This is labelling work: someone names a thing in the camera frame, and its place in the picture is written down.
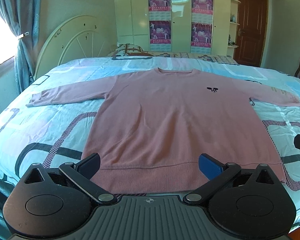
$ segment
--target blue gripper pad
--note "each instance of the blue gripper pad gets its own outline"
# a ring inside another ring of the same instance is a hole
[[[203,154],[199,156],[199,169],[209,180],[214,179],[223,172],[221,166],[208,159]]]

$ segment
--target poster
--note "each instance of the poster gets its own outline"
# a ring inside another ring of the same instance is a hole
[[[171,0],[149,0],[149,12],[170,12]]]
[[[191,53],[211,54],[212,25],[192,23]]]
[[[150,21],[171,21],[171,0],[148,0]]]
[[[150,50],[171,51],[171,21],[150,21]]]
[[[213,0],[192,0],[192,13],[213,15]]]
[[[213,0],[192,0],[191,53],[211,54]]]

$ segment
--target embroidered logo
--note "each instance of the embroidered logo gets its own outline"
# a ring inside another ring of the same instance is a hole
[[[218,90],[218,88],[207,88],[207,89],[211,90],[214,93],[217,92],[217,90]]]

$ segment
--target screw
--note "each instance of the screw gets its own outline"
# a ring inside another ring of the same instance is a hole
[[[189,195],[186,196],[186,199],[188,201],[195,202],[195,201],[201,200],[202,198],[199,194],[189,194]]]
[[[114,199],[114,196],[111,194],[101,194],[98,199],[103,202],[111,201]]]

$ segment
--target shelf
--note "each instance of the shelf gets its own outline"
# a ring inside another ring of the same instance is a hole
[[[240,1],[238,1],[238,0],[231,0],[231,1],[233,1],[233,2],[237,2],[237,3],[241,3]]]

